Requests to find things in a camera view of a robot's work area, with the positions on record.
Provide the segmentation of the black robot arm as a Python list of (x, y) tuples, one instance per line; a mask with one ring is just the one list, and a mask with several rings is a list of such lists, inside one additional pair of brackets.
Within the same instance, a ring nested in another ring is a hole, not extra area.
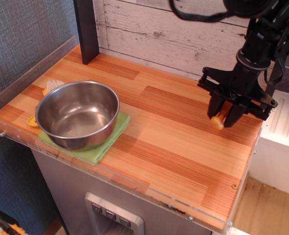
[(261, 73), (269, 85), (285, 74), (289, 56), (289, 0), (225, 0), (227, 14), (249, 18), (245, 43), (233, 70), (203, 68), (198, 85), (211, 95), (208, 117), (232, 127), (244, 114), (266, 120), (278, 103), (258, 82)]

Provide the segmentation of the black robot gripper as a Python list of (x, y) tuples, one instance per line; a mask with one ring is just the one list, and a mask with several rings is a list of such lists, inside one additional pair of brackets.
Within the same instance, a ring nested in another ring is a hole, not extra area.
[(198, 86), (211, 95), (208, 117), (216, 116), (224, 107), (227, 113), (224, 122), (226, 128), (232, 127), (244, 114), (250, 113), (261, 119), (264, 112), (260, 105), (266, 104), (269, 99), (260, 87), (258, 77), (269, 65), (249, 66), (237, 62), (231, 71), (204, 67)]

